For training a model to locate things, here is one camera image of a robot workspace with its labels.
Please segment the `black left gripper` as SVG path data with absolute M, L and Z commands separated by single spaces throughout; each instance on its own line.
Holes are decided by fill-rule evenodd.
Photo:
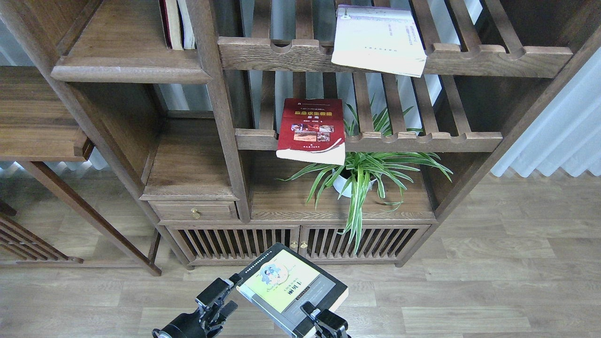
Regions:
M 237 308 L 238 304 L 225 298 L 242 278 L 239 274 L 232 274 L 228 279 L 217 278 L 196 298 L 197 310 L 193 313 L 181 313 L 168 323 L 163 329 L 154 329 L 154 338 L 214 338 L 222 330 L 228 316 Z

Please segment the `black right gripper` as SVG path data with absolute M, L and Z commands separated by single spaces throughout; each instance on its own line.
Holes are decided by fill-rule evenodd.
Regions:
M 348 322 L 334 312 L 328 309 L 320 310 L 311 302 L 305 302 L 301 308 L 316 328 L 316 336 L 320 338 L 352 337 L 347 332 Z

